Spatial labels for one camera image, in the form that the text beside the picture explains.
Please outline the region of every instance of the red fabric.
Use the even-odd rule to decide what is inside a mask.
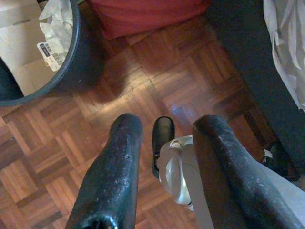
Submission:
[[[107,39],[157,29],[206,11],[210,0],[90,0]]]

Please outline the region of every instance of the wooden parquet floor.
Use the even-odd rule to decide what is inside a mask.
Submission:
[[[204,16],[107,41],[88,5],[80,8],[105,48],[104,72],[85,94],[0,108],[0,228],[64,228],[111,123],[126,112],[143,123],[136,228],[198,228],[151,173],[155,119],[172,117],[183,136],[202,115],[220,115],[259,161],[275,135]]]

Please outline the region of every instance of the label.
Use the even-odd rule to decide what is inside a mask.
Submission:
[[[52,69],[53,72],[58,71],[63,63],[63,58],[54,53],[47,42],[40,42],[37,44],[37,48],[43,56],[46,65]]]

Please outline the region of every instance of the black shoe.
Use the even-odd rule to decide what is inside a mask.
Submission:
[[[169,117],[158,118],[153,125],[152,138],[152,173],[156,178],[159,179],[157,159],[160,157],[161,147],[175,138],[175,124],[173,123],[172,119]]]

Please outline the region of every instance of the white bag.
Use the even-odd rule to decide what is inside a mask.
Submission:
[[[73,17],[70,2],[49,0],[39,19],[48,20],[47,23],[40,23],[41,31],[52,50],[65,58],[72,39]]]
[[[305,111],[305,0],[264,0],[275,67]]]

